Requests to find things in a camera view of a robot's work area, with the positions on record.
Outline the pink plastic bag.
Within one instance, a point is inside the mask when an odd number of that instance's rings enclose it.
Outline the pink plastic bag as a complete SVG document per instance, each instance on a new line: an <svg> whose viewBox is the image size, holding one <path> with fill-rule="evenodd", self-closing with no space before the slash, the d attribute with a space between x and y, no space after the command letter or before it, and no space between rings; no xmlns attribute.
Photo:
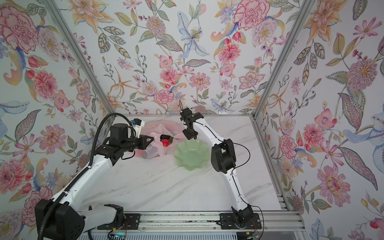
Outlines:
<svg viewBox="0 0 384 240"><path fill-rule="evenodd" d="M182 125L171 121L145 123L141 134L154 137L154 141L146 150L136 150L136 156L142 159L152 159L173 154L177 145L186 140L183 130L184 127ZM160 141L161 135L169 135L173 137L173 142L166 148L163 147L163 144Z"/></svg>

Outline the red apple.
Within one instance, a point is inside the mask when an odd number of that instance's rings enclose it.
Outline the red apple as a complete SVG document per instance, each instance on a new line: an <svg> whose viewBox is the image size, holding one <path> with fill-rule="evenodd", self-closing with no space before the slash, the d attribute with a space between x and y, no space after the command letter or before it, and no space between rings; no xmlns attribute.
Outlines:
<svg viewBox="0 0 384 240"><path fill-rule="evenodd" d="M169 140L167 140L167 139L163 139L163 140L161 140L161 142L162 142L162 144L163 144L163 147L168 147L169 145L170 145L170 141Z"/></svg>

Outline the purple grape bunch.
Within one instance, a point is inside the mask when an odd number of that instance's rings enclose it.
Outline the purple grape bunch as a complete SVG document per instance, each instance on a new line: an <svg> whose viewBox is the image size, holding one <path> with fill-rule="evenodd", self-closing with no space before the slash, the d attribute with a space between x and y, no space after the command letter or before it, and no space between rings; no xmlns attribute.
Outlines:
<svg viewBox="0 0 384 240"><path fill-rule="evenodd" d="M171 144L173 142L173 137L171 137L169 135L161 135L160 136L160 141L162 143L169 143L169 144Z"/></svg>

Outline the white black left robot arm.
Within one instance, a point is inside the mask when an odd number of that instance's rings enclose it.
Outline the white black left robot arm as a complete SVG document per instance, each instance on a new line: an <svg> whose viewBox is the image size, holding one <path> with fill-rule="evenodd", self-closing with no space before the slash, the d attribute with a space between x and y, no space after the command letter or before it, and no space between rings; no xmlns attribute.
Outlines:
<svg viewBox="0 0 384 240"><path fill-rule="evenodd" d="M154 140L141 135L145 122L134 119L130 124L114 124L110 136L92 154L93 159L76 177L50 200L40 200L35 206L38 238L76 240L82 233L107 225L120 228L125 222L124 209L105 204L99 209L79 210L87 194L126 152L145 150Z"/></svg>

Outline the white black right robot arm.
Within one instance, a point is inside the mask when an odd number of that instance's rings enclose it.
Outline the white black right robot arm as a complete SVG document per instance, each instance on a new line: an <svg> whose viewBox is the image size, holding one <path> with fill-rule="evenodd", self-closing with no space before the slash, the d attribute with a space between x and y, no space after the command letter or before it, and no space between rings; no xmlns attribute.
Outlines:
<svg viewBox="0 0 384 240"><path fill-rule="evenodd" d="M186 126L183 133L187 140L206 138L211 148L211 164L214 170L221 174L232 200L232 221L239 229L245 229L254 216L253 207L246 201L237 177L237 156L235 143L231 139L224 139L216 133L199 113L193 113L189 108L182 108L181 121Z"/></svg>

